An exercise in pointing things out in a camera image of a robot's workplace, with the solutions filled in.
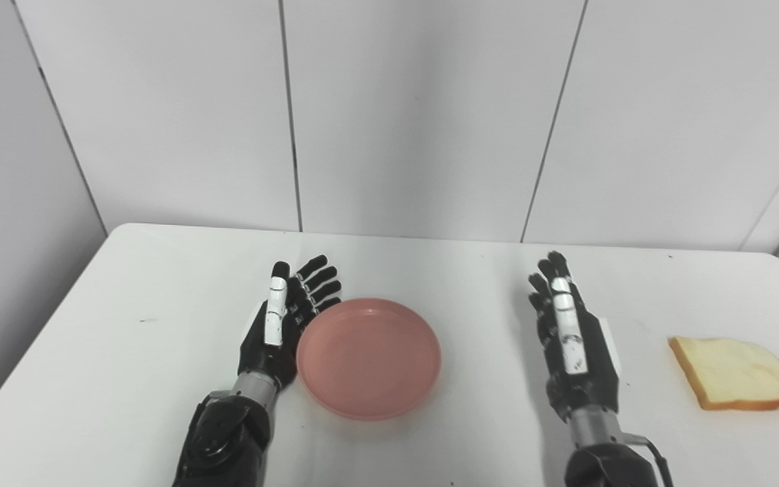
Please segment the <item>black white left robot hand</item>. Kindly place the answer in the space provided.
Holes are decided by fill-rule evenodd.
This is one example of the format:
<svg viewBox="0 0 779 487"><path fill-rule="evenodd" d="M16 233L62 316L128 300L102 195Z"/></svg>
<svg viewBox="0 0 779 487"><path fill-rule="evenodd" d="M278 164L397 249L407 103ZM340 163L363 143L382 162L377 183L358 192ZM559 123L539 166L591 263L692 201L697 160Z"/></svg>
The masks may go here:
<svg viewBox="0 0 779 487"><path fill-rule="evenodd" d="M238 374L257 373L278 390L295 379L303 333L322 312L342 300L338 270L326 255L310 259L298 271L285 261L273 265L268 297L262 302L240 345Z"/></svg>

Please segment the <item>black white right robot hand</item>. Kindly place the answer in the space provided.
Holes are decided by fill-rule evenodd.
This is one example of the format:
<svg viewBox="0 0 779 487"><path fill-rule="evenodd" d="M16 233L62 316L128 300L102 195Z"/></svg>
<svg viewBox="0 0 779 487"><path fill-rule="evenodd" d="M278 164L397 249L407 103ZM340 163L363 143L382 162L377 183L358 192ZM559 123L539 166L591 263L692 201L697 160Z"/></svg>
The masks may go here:
<svg viewBox="0 0 779 487"><path fill-rule="evenodd" d="M596 407L619 412L619 376L602 323L588 311L566 257L549 252L528 277L528 299L537 313L537 334L549 376L549 404L563 421L571 412Z"/></svg>

